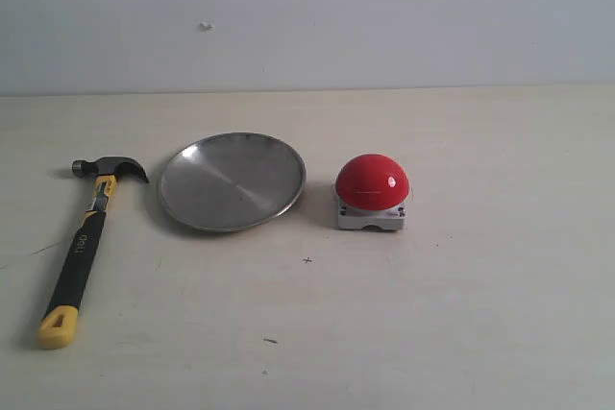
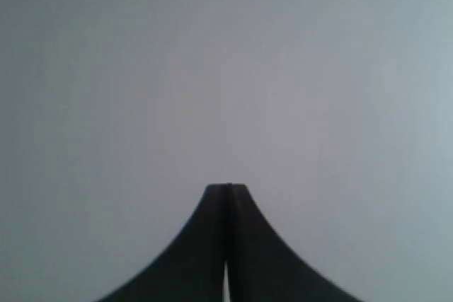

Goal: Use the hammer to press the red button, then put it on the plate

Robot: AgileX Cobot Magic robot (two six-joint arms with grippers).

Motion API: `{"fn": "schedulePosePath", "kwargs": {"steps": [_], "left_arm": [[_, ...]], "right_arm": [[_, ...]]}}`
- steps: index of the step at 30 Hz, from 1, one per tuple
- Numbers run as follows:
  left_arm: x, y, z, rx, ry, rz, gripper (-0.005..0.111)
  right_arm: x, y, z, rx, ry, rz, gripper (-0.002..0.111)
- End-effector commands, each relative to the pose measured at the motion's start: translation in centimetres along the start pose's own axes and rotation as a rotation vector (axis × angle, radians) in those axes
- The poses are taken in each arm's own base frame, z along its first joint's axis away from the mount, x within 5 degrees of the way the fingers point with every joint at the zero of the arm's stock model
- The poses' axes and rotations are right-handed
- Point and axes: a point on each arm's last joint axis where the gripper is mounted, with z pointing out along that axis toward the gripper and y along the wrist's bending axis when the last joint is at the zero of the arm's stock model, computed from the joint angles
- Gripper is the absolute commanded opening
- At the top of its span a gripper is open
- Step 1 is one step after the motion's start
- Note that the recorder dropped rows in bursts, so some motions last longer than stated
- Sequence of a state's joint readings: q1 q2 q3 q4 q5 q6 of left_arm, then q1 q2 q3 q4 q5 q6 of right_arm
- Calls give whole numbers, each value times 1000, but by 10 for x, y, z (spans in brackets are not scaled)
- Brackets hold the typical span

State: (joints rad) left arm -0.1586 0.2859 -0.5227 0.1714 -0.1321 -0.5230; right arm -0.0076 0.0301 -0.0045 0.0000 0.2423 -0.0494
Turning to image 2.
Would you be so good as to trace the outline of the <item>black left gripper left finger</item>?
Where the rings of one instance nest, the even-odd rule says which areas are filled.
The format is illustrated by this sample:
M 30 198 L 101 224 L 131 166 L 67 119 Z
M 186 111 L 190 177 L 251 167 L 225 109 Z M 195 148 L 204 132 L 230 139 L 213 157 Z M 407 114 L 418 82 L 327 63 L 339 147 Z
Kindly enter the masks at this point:
M 144 270 L 102 301 L 223 301 L 228 186 L 208 185 L 187 223 Z

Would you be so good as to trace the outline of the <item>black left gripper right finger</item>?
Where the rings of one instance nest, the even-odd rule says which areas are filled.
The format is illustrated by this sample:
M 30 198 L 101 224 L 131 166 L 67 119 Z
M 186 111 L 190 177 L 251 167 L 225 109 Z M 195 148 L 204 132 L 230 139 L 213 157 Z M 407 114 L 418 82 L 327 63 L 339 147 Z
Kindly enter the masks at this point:
M 353 302 L 358 299 L 303 261 L 275 232 L 244 184 L 229 184 L 232 301 Z

